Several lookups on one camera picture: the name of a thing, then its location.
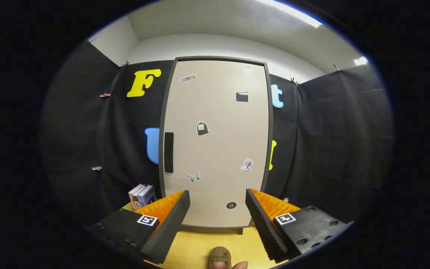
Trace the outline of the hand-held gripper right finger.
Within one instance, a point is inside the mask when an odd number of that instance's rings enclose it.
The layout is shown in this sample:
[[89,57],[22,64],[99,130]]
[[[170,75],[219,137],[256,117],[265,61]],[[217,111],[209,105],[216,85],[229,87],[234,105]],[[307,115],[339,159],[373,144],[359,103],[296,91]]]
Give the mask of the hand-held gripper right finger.
[[310,254],[353,225],[316,206],[299,208],[252,188],[246,189],[245,203],[268,258],[275,262]]

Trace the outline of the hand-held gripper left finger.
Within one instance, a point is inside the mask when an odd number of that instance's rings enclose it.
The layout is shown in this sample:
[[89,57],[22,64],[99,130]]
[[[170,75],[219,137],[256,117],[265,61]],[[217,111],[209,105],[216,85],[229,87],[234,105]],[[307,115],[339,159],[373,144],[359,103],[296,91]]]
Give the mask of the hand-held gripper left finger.
[[116,210],[87,231],[130,259],[163,264],[189,207],[189,191],[179,191],[137,210]]

